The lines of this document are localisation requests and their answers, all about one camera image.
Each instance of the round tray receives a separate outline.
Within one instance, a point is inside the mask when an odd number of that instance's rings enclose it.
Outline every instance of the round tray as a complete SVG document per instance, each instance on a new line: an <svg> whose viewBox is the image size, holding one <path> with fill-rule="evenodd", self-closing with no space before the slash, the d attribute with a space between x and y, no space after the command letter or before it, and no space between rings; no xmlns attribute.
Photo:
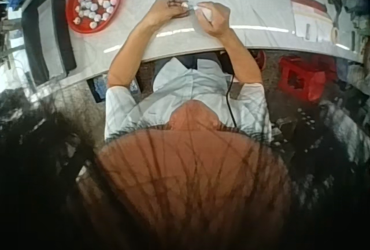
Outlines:
<svg viewBox="0 0 370 250"><path fill-rule="evenodd" d="M78 0L67 0L67 6L66 6L66 17L68 25L72 30L79 33L96 33L100 32L103 29L105 29L110 22L113 20L114 15L117 13L118 8L120 7L122 0L118 0L117 4L114 7L113 13L109 16L107 21L101 21L98 23L98 26L95 29L90 28L90 22L92 19L88 17L81 18L81 24L76 25L73 21L76 17L78 17L78 13L75 11L76 6L79 5ZM96 11L97 14L103 15L105 13L105 9L102 6L99 6L99 9Z"/></svg>

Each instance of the short sleeve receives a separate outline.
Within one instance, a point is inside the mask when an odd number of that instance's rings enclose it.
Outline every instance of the short sleeve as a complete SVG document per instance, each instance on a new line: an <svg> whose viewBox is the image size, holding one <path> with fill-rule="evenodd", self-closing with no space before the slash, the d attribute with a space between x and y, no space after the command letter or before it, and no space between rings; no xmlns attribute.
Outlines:
<svg viewBox="0 0 370 250"><path fill-rule="evenodd" d="M246 110L254 118L253 131L251 133L251 124L246 122L242 130L252 137L270 142L271 141L271 123L269 119L265 90L261 84L245 84L238 96L238 101L242 102Z"/></svg>
<svg viewBox="0 0 370 250"><path fill-rule="evenodd" d="M136 102L126 87L111 87L105 98L105 139L121 131L122 123Z"/></svg>

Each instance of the black cable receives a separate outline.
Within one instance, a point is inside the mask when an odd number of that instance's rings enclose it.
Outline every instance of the black cable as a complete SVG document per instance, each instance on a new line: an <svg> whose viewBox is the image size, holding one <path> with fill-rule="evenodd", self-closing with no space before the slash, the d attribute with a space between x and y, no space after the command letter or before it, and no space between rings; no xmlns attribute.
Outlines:
<svg viewBox="0 0 370 250"><path fill-rule="evenodd" d="M231 79L229 88L227 89L227 92L226 92L226 102L227 102L227 107L229 108L231 119L232 119L232 121L234 123L234 127L237 128L236 121L235 121L234 115L232 114L231 107L230 107L230 104L229 104L229 93L230 93L230 90L231 90L232 82L234 81L234 77L235 77L235 75L232 74L232 79Z"/></svg>

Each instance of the table surface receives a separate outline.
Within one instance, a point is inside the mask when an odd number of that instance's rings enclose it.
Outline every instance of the table surface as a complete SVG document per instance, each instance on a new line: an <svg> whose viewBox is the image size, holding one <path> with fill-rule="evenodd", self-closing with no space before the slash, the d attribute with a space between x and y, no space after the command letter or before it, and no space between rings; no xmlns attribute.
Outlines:
<svg viewBox="0 0 370 250"><path fill-rule="evenodd" d="M361 62L360 42L357 37L355 51L351 48L351 31L354 30L350 14L339 17L339 47L331 42L307 42L297 37L290 0L189 0L220 2L231 9L230 25L248 48L274 48L308 51ZM335 17L335 8L327 0L328 14ZM71 29L71 42L77 68L63 79L58 88L64 88L108 71L109 66L134 26L142 19L154 0L123 0L113 22L103 31L82 35ZM150 61L185 53L221 49L221 44L203 33L195 16L172 20L150 41L143 60Z"/></svg>

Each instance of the plastic stool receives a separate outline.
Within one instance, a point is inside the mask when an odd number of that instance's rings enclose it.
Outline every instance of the plastic stool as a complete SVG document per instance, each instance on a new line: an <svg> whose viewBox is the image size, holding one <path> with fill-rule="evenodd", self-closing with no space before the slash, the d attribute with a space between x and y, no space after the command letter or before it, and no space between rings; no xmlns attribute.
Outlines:
<svg viewBox="0 0 370 250"><path fill-rule="evenodd" d="M335 58L329 55L313 55L311 63L316 69L325 71L327 81L337 81Z"/></svg>
<svg viewBox="0 0 370 250"><path fill-rule="evenodd" d="M315 102L320 99L325 87L325 72L300 57L282 57L282 78L279 87L304 101Z"/></svg>

